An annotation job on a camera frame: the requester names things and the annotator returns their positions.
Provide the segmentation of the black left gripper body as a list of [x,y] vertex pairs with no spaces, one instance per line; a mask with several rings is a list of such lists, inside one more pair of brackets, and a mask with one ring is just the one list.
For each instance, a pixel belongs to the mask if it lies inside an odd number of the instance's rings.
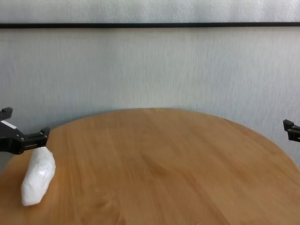
[[5,120],[0,121],[0,151],[20,155],[29,150],[25,135],[15,125]]

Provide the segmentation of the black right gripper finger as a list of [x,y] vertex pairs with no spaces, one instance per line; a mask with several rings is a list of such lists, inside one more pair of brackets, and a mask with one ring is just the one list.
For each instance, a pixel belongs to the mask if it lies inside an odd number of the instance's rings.
[[283,120],[284,131],[290,141],[300,142],[300,127],[289,120]]

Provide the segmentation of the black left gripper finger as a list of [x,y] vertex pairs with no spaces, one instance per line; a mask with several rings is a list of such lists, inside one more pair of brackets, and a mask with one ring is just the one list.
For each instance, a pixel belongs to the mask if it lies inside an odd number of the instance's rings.
[[45,147],[49,138],[51,129],[49,127],[43,128],[37,133],[25,135],[24,149],[31,150],[40,147]]
[[10,119],[12,116],[13,108],[7,107],[3,108],[0,111],[0,120],[7,120]]

